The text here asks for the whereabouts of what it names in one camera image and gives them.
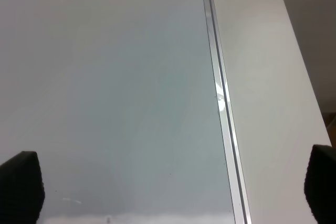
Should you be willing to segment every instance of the black object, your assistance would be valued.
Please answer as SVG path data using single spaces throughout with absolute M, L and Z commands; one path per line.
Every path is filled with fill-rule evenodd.
M 1 224 L 35 224 L 44 199 L 36 152 L 21 152 L 0 166 Z
M 304 194 L 319 224 L 336 223 L 336 149 L 314 145 L 310 154 Z

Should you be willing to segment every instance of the metal frame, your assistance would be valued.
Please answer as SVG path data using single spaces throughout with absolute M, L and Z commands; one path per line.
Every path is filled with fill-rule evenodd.
M 251 224 L 243 169 L 240 162 L 235 124 L 226 79 L 221 39 L 219 37 L 215 4 L 214 0 L 203 1 L 235 222 L 236 224 Z

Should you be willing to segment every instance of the glass surface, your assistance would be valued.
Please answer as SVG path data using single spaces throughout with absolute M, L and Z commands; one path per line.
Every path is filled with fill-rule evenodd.
M 39 224 L 234 223 L 203 0 L 0 0 L 0 162 Z

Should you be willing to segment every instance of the aluminum strip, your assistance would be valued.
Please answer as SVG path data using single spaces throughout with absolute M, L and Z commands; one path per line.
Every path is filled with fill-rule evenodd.
M 214 0 L 203 1 L 235 222 L 251 224 Z

